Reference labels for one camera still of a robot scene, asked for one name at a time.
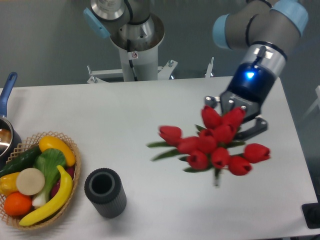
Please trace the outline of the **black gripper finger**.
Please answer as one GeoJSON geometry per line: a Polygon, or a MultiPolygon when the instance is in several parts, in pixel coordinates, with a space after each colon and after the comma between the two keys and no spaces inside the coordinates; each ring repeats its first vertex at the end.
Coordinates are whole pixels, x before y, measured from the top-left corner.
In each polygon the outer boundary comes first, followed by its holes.
{"type": "Polygon", "coordinates": [[[216,108],[220,104],[220,97],[207,95],[204,97],[204,104],[211,108],[216,108]]]}
{"type": "Polygon", "coordinates": [[[250,128],[242,131],[238,131],[235,135],[236,140],[249,140],[268,130],[268,122],[263,118],[261,114],[256,116],[245,116],[242,124],[251,122],[254,120],[254,125],[250,128]]]}

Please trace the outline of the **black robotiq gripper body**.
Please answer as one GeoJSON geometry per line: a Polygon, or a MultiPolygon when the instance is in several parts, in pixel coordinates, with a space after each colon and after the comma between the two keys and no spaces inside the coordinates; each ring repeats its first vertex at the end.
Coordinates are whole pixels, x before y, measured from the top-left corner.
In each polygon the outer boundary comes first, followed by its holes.
{"type": "Polygon", "coordinates": [[[244,122],[253,120],[261,114],[261,107],[267,98],[276,77],[261,66],[242,63],[236,70],[226,90],[220,94],[223,114],[245,107],[244,122]]]}

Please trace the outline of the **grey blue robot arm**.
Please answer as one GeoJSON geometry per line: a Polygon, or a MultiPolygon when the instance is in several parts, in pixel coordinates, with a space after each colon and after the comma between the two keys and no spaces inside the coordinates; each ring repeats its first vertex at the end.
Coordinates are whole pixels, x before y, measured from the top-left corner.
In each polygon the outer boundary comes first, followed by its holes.
{"type": "MultiPolygon", "coordinates": [[[[111,39],[119,51],[126,82],[167,80],[177,63],[158,65],[158,47],[164,39],[163,22],[150,11],[148,0],[93,0],[83,11],[89,27],[111,39]]],[[[214,43],[223,49],[246,49],[232,80],[218,97],[205,103],[226,113],[245,110],[245,122],[255,125],[236,134],[248,140],[267,130],[261,107],[281,74],[308,23],[307,10],[296,0],[249,0],[241,11],[220,16],[214,23],[214,43]]]]}

